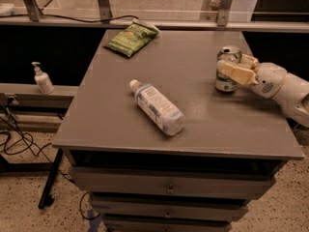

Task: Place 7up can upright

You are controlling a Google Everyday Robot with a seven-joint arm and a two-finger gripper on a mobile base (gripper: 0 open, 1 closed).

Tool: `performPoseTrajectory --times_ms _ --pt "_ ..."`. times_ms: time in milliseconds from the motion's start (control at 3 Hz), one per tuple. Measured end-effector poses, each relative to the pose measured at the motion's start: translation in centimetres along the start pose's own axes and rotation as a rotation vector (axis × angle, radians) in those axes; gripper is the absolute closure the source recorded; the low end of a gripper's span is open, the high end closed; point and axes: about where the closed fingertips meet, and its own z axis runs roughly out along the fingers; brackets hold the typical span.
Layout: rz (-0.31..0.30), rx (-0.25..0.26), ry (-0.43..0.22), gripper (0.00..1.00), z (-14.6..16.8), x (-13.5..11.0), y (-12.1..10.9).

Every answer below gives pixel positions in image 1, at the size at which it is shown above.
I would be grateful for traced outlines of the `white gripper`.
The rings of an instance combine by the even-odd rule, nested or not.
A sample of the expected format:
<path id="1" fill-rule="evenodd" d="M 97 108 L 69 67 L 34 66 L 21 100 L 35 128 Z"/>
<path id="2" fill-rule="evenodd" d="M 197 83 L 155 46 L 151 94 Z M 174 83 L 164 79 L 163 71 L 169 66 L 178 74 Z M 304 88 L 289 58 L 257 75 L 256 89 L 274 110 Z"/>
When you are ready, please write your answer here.
<path id="1" fill-rule="evenodd" d="M 251 85 L 251 90 L 255 94 L 265 99 L 277 100 L 279 91 L 288 77 L 288 72 L 270 62 L 259 64 L 257 58 L 247 54 L 241 56 L 240 62 L 251 70 L 225 60 L 219 60 L 216 68 L 240 85 Z"/>

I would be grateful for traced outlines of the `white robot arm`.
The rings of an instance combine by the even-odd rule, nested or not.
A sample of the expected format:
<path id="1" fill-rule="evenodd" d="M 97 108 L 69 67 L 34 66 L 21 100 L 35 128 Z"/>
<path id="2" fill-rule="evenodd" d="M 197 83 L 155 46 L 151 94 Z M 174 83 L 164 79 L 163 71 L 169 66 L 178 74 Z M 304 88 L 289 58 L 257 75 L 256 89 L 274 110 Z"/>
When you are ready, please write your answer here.
<path id="1" fill-rule="evenodd" d="M 237 84 L 248 86 L 265 98 L 278 103 L 282 113 L 309 128 L 309 82 L 270 63 L 242 55 L 240 63 L 218 59 L 216 68 Z"/>

